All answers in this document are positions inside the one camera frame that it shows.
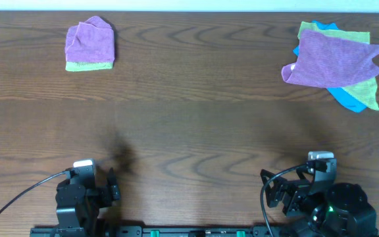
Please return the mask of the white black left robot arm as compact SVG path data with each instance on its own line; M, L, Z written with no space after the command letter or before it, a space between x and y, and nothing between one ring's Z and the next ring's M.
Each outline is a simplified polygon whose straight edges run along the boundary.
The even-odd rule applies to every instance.
M51 236L108 236L107 223L99 219L99 211L120 199L119 185L113 169L109 169L105 186L96 186L92 165L66 170L66 180L57 186L55 196L58 225Z

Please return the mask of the purple microfiber cloth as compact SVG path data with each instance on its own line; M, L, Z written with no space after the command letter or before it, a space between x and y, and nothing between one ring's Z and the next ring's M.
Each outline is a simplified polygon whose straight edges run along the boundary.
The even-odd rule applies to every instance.
M71 26L66 34L66 62L113 63L114 50L113 28L99 16Z

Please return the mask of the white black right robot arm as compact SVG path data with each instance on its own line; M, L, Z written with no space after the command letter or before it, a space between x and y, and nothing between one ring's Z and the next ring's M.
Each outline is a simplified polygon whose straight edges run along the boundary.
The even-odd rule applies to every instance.
M260 173L261 211L269 236L375 237L376 210L358 184L335 183L336 172L299 165L274 174ZM265 207L284 204L287 217L301 219L272 228Z

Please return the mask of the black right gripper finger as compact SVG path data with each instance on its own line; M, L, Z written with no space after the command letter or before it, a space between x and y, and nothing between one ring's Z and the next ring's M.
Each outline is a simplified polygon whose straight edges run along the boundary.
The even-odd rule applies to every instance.
M285 186L282 183L274 183L272 186L264 185L266 204L268 207L276 207L283 199Z
M290 170L280 171L279 173L274 174L268 170L262 169L260 176L263 182L265 189L287 189L289 185L296 183L295 180L288 180L283 176L289 173Z

